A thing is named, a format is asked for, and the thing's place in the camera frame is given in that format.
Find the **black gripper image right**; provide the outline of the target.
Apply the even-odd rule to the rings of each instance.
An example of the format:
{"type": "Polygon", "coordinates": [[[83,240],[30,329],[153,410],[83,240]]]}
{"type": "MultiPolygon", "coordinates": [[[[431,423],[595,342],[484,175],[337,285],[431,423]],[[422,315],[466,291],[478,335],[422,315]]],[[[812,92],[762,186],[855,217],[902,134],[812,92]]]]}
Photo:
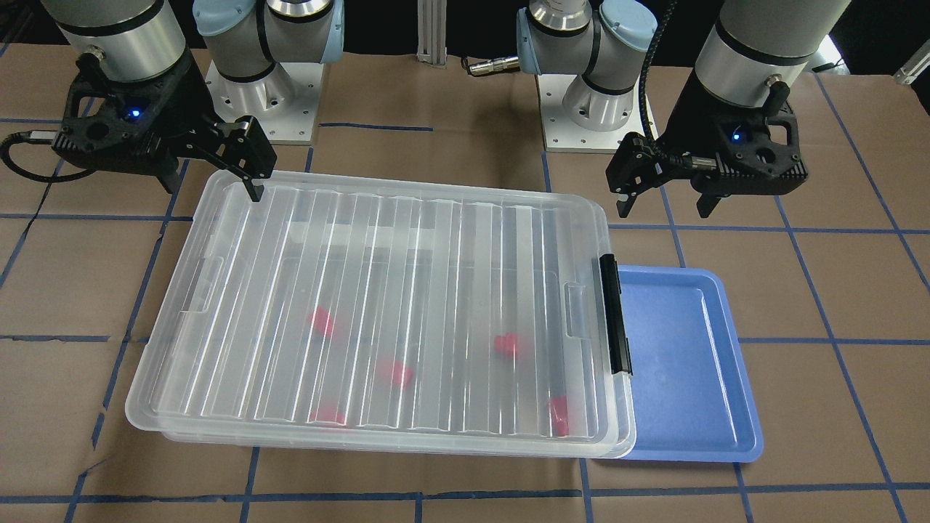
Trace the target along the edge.
{"type": "Polygon", "coordinates": [[[666,123],[666,151],[647,136],[629,132],[607,165],[607,183],[617,195],[621,219],[639,195],[672,179],[687,179],[701,193],[701,219],[728,195],[786,195],[803,185],[809,172],[801,159],[799,129],[788,104],[791,90],[781,80],[763,85],[763,106],[742,108],[717,98],[688,76],[666,123]],[[716,161],[712,170],[670,166],[686,155],[716,161]]]}

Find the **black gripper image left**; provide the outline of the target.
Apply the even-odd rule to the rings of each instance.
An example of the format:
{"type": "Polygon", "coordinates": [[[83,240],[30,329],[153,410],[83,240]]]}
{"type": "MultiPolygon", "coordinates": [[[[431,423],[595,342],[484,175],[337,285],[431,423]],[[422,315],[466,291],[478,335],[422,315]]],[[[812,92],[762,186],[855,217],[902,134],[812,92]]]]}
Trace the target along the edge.
{"type": "Polygon", "coordinates": [[[76,168],[156,177],[176,195],[179,163],[196,158],[232,173],[258,203],[277,155],[258,118],[219,122],[203,74],[190,51],[153,78],[119,82],[103,72],[102,51],[78,56],[56,154],[76,168]]]}

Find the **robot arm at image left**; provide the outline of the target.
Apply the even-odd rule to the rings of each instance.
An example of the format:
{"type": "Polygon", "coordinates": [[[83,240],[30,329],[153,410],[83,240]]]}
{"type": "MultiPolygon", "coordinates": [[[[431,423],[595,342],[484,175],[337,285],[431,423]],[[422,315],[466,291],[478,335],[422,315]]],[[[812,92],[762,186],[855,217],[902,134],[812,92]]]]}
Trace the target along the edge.
{"type": "Polygon", "coordinates": [[[167,1],[46,1],[78,53],[51,149],[84,176],[112,171],[182,184],[183,159],[226,170],[253,202],[272,176],[273,120],[304,116],[288,64],[338,62],[342,1],[195,1],[218,79],[207,82],[167,1]]]}

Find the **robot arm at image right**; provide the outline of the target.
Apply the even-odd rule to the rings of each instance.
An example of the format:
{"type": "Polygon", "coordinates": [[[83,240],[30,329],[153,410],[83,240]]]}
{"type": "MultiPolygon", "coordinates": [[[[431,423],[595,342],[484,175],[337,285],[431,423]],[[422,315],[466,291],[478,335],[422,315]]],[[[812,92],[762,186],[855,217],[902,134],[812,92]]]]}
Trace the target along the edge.
{"type": "Polygon", "coordinates": [[[570,74],[562,108],[581,128],[616,130],[637,106],[641,131],[618,143],[605,176],[628,217],[643,192],[688,181],[707,218],[732,195],[781,196],[809,178],[791,87],[846,1],[725,1],[664,132],[647,115],[647,77],[676,10],[638,1],[533,1],[516,17],[522,72],[570,74]]]}

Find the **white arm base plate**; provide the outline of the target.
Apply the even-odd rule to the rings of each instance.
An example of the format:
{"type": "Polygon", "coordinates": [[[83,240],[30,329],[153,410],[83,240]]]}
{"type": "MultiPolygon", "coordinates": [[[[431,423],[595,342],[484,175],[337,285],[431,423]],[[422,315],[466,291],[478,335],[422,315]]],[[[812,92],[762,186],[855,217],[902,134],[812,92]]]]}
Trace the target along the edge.
{"type": "Polygon", "coordinates": [[[548,152],[613,155],[628,133],[645,133],[637,85],[610,95],[596,92],[575,74],[539,74],[537,87],[548,152]]]}
{"type": "Polygon", "coordinates": [[[224,121],[252,116],[273,145],[311,145],[325,71],[318,63],[279,63],[268,76],[242,83],[223,77],[212,62],[206,85],[224,121]]]}

